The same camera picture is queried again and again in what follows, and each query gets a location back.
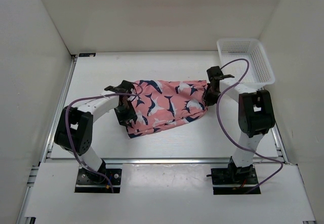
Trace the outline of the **pink shark print shorts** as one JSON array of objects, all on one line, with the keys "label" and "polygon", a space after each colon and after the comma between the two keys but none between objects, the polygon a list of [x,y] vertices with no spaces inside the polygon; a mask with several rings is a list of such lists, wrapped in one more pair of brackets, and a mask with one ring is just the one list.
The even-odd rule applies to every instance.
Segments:
[{"label": "pink shark print shorts", "polygon": [[206,80],[139,80],[134,87],[138,96],[130,101],[138,118],[134,128],[126,127],[129,138],[191,123],[208,110],[203,102]]}]

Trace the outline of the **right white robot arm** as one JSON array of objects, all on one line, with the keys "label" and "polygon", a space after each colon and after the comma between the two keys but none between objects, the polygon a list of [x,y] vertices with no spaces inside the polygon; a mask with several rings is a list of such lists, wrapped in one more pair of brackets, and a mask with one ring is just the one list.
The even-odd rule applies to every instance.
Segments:
[{"label": "right white robot arm", "polygon": [[[209,83],[203,101],[207,106],[216,105],[219,125],[236,146],[227,167],[227,177],[232,183],[239,183],[252,172],[253,157],[264,135],[274,127],[275,118],[270,93],[255,90],[238,82],[234,76],[223,74],[219,66],[207,70]],[[238,142],[230,138],[220,118],[220,103],[227,94],[238,105],[238,125],[241,134]]]}]

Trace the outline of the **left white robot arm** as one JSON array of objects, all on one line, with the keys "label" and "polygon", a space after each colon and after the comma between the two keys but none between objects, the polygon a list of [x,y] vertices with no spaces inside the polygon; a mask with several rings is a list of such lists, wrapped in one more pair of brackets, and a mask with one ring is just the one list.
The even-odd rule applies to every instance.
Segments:
[{"label": "left white robot arm", "polygon": [[91,147],[93,124],[114,111],[118,123],[127,126],[137,119],[132,100],[142,92],[139,84],[123,80],[117,87],[106,87],[98,96],[76,99],[63,108],[54,143],[73,154],[86,176],[95,184],[112,185],[106,175],[106,163]]}]

